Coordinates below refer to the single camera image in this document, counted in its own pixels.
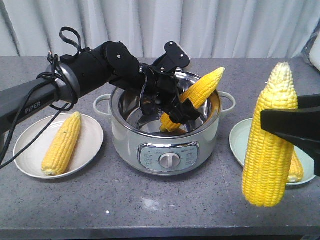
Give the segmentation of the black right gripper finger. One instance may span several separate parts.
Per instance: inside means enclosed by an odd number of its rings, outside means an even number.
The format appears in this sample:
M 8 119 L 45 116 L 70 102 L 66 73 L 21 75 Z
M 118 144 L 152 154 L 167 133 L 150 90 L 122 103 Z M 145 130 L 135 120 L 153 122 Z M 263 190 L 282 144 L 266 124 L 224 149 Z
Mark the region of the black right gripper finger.
M 263 110 L 260 113 L 263 130 L 301 149 L 314 160 L 314 174 L 320 175 L 320 95 L 298 97 L 297 109 Z

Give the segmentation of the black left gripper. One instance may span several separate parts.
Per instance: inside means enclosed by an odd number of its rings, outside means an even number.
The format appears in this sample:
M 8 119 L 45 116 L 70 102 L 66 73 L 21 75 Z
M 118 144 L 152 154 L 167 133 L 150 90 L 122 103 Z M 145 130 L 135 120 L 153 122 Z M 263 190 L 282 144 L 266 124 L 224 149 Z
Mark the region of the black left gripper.
M 169 115 L 175 124 L 195 121 L 201 114 L 187 98 L 181 102 L 176 63 L 141 64 L 143 85 L 140 91 L 140 109 L 144 115 L 152 115 L 156 109 Z

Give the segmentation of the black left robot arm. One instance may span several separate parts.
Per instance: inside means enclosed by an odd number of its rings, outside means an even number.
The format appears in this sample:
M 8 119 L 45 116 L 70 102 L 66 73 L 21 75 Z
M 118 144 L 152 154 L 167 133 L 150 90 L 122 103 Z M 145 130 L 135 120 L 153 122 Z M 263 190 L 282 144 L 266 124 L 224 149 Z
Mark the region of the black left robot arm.
M 75 104 L 78 99 L 111 84 L 140 99 L 145 116 L 155 110 L 168 114 L 174 123 L 194 121 L 200 113 L 190 100 L 181 98 L 175 77 L 177 68 L 190 64 L 187 54 L 175 42 L 153 64 L 141 63 L 121 42 L 108 41 L 95 49 L 51 61 L 35 80 L 0 93 L 0 131 L 5 133 L 43 108 L 57 101 Z

